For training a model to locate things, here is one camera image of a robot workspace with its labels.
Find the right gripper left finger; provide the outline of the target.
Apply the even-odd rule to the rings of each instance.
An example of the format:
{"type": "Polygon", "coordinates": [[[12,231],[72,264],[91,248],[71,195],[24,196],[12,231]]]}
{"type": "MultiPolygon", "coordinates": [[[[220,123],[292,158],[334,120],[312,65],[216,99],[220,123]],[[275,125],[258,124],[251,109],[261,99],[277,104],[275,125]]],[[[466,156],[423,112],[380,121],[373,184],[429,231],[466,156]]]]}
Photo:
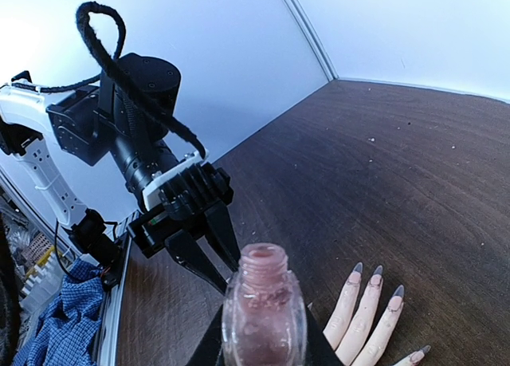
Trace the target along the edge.
{"type": "Polygon", "coordinates": [[[194,350],[189,366],[224,366],[222,351],[222,313],[223,305],[215,313],[213,320],[194,350]]]}

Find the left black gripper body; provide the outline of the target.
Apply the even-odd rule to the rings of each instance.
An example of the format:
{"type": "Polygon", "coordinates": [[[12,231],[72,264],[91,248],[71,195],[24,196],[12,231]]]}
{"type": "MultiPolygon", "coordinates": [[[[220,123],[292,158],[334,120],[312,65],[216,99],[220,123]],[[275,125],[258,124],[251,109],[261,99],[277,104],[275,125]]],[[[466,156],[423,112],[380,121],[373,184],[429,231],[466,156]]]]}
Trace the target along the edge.
{"type": "Polygon", "coordinates": [[[216,202],[223,202],[226,206],[230,204],[226,203],[226,197],[216,198],[211,203],[199,202],[198,206],[190,201],[189,195],[180,195],[179,200],[173,202],[164,195],[161,205],[128,225],[127,232],[146,258],[158,253],[164,247],[165,239],[180,230],[189,232],[195,240],[207,237],[210,231],[206,210],[216,202]]]}

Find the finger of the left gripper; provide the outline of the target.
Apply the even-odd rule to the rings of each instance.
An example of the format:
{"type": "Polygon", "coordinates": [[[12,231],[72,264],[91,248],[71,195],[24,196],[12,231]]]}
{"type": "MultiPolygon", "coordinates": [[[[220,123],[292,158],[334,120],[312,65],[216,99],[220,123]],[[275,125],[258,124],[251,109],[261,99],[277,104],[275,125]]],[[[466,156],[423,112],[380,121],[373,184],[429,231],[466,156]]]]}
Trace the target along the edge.
{"type": "Polygon", "coordinates": [[[241,253],[228,207],[223,202],[216,202],[206,210],[205,216],[210,231],[208,243],[229,269],[237,272],[241,253]]]}
{"type": "Polygon", "coordinates": [[[165,239],[164,246],[172,259],[180,266],[212,285],[219,293],[226,291],[225,278],[189,232],[178,231],[165,239]]]}

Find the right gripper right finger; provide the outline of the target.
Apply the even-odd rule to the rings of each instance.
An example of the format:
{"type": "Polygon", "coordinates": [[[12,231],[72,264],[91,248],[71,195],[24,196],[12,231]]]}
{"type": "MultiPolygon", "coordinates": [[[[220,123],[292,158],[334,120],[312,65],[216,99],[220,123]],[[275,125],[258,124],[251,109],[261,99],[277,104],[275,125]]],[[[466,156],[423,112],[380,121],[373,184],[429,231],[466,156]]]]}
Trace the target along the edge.
{"type": "Polygon", "coordinates": [[[307,344],[305,366],[343,366],[335,351],[332,349],[323,330],[319,327],[312,313],[310,302],[305,306],[307,319],[307,344]]]}

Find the pink nail polish bottle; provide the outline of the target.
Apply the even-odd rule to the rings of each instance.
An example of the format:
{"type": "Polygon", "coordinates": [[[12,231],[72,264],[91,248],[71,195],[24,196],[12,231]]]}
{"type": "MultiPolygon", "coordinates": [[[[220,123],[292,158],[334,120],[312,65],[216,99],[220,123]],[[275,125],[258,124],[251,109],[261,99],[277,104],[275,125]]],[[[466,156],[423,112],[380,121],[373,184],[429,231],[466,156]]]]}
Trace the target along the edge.
{"type": "Polygon", "coordinates": [[[303,365],[308,327],[288,255],[276,244],[248,244],[222,306],[226,365],[303,365]]]}

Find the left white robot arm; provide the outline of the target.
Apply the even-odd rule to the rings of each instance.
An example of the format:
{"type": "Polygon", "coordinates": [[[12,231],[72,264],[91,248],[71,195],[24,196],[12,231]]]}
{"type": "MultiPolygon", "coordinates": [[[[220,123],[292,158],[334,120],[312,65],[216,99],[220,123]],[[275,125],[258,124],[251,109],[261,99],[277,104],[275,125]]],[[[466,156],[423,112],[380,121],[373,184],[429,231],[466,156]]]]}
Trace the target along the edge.
{"type": "Polygon", "coordinates": [[[198,152],[177,158],[164,142],[167,133],[106,73],[56,90],[34,85],[22,72],[1,88],[1,149],[28,171],[71,243],[105,269],[106,287],[120,281],[125,244],[132,240],[146,257],[166,250],[224,292],[226,280],[198,240],[207,240],[230,270],[237,269],[230,177],[198,152]],[[77,198],[53,162],[49,141],[91,166],[112,156],[141,211],[125,234],[106,234],[107,222],[77,198]]]}

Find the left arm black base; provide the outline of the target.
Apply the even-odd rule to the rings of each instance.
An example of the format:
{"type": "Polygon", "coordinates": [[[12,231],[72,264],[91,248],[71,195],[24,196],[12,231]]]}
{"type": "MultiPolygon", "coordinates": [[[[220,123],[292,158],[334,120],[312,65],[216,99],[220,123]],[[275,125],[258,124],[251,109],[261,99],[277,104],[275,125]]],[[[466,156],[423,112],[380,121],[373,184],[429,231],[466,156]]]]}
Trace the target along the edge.
{"type": "Polygon", "coordinates": [[[73,245],[103,268],[100,278],[107,292],[120,283],[127,254],[128,235],[117,236],[117,225],[105,222],[97,211],[87,208],[84,217],[69,230],[73,245]]]}

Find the mannequin hand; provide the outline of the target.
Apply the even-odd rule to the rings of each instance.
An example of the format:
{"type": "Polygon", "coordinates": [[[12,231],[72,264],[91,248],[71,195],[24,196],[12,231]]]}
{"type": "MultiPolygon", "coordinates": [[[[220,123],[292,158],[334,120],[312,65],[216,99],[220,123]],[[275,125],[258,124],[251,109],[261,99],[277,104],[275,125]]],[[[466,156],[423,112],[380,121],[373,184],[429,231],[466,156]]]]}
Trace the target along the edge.
{"type": "Polygon", "coordinates": [[[343,365],[373,366],[390,342],[405,304],[405,287],[392,294],[379,320],[375,319],[383,289],[383,267],[377,266],[362,286],[363,263],[357,263],[339,293],[323,334],[343,365]]]}

